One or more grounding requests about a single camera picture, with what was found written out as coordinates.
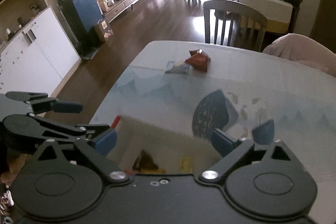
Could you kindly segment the brown chocolate candy packet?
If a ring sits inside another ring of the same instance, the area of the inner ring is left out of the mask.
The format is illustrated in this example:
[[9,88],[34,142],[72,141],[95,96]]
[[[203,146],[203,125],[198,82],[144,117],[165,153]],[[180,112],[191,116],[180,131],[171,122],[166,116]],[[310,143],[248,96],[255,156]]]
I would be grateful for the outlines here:
[[142,170],[158,170],[159,166],[154,162],[152,156],[145,150],[142,150],[140,154],[135,159],[132,166],[132,170],[142,171]]

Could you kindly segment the yellow label sauce packet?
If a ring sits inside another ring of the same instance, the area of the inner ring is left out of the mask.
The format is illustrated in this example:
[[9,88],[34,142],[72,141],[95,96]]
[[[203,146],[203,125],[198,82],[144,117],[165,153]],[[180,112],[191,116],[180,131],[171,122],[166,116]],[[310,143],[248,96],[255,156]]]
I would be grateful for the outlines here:
[[181,173],[192,173],[192,163],[191,163],[191,158],[186,156],[186,157],[181,157],[180,159],[180,171]]

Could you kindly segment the light blue pastry packet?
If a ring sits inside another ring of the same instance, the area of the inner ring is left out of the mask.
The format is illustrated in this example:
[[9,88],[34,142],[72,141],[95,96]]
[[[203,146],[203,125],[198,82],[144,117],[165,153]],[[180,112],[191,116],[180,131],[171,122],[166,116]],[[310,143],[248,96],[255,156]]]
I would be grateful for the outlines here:
[[179,61],[169,61],[166,66],[166,74],[188,74],[190,65]]

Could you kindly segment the dark red foil snack bag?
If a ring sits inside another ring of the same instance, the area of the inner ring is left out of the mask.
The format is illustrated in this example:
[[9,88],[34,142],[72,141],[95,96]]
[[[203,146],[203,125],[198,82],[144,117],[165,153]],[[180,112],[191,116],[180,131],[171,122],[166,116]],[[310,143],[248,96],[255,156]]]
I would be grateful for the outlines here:
[[211,58],[201,49],[190,50],[189,53],[190,57],[185,60],[185,63],[198,71],[206,73],[208,71]]

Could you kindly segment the large red chips bag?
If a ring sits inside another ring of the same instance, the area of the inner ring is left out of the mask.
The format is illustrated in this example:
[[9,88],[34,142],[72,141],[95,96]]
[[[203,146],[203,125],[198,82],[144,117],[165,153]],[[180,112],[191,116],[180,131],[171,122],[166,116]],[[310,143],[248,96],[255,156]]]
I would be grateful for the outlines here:
[[135,170],[135,169],[124,169],[123,170],[126,174],[129,174],[131,176],[134,176],[136,174],[166,174],[166,170],[163,168],[158,168],[158,169],[140,169],[140,170]]

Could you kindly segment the white cardboard box red trim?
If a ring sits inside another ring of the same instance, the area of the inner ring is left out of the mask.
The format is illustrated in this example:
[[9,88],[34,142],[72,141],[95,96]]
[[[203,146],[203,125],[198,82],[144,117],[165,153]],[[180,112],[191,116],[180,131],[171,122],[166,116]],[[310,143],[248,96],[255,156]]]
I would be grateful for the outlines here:
[[117,127],[116,146],[107,158],[120,169],[131,168],[142,150],[166,170],[166,174],[181,174],[181,157],[190,157],[193,174],[200,174],[222,157],[210,141],[192,135],[159,128],[137,119],[123,116]]

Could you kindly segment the white side cabinet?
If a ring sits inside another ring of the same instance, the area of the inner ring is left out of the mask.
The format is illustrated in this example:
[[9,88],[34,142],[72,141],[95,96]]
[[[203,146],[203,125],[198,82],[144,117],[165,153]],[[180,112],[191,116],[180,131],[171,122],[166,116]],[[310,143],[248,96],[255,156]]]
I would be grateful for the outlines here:
[[77,51],[49,7],[1,50],[1,93],[57,95],[80,63]]

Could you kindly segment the pink cloth covered chair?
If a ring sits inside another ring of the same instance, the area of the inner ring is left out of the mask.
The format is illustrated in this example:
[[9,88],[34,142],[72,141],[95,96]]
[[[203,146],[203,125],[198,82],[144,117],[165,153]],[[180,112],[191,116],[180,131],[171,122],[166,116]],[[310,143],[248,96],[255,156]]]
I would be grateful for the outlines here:
[[290,33],[268,45],[263,53],[317,69],[335,77],[335,53],[315,40]]

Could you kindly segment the brown paper bag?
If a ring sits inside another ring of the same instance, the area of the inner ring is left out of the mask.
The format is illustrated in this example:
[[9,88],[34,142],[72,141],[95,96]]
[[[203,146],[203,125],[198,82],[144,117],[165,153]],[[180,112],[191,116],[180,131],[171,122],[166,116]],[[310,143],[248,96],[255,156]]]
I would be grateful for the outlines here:
[[99,20],[93,28],[102,43],[107,42],[113,36],[112,28],[105,20]]

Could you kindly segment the dark wooden dining chair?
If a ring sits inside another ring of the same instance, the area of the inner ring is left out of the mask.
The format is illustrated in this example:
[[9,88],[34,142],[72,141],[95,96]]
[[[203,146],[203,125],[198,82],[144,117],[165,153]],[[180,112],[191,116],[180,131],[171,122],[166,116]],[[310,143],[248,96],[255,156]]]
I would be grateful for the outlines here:
[[203,3],[205,43],[259,52],[268,19],[256,9],[231,0]]

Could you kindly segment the blue black water dispenser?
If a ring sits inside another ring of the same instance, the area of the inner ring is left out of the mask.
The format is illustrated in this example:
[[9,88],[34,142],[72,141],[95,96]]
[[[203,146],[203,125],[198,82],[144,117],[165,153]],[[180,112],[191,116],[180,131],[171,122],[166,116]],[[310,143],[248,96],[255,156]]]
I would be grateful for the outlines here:
[[96,0],[57,0],[60,12],[77,39],[75,49],[82,59],[92,59],[102,45],[94,26],[103,21]]

